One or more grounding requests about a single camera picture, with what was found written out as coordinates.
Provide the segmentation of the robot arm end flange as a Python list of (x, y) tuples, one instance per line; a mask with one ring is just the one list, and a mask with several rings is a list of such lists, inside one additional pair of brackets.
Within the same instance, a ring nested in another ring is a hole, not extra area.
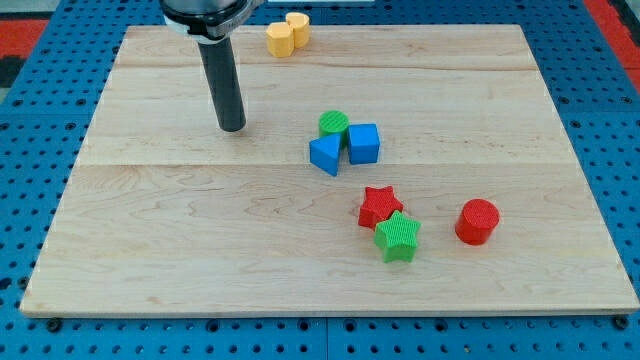
[(166, 25), (202, 44), (224, 40), (244, 24), (264, 0), (160, 0)]

